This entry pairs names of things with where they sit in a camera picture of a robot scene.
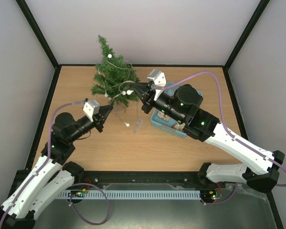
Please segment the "small green christmas tree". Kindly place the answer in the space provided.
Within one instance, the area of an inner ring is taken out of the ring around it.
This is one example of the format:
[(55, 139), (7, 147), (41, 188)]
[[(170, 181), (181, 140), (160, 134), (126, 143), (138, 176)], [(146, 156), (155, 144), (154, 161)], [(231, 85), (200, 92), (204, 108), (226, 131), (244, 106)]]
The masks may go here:
[(133, 66), (122, 55), (115, 54), (105, 37), (99, 35), (97, 42), (100, 45), (102, 62), (95, 65), (92, 95), (103, 95), (110, 104), (122, 104), (124, 107), (128, 107), (130, 102), (138, 102), (134, 93), (127, 92), (130, 90), (130, 83), (140, 81)]

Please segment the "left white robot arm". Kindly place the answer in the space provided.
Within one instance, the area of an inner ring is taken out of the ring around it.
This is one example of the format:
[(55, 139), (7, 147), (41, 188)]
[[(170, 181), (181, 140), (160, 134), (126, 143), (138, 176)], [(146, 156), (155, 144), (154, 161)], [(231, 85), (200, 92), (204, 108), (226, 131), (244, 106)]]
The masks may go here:
[(78, 104), (84, 113), (78, 120), (70, 113), (54, 111), (41, 156), (18, 188), (0, 204), (0, 229), (33, 228), (48, 205), (82, 178), (83, 168), (67, 161), (75, 150), (73, 143), (94, 128), (102, 132), (113, 106), (100, 106), (96, 100)]

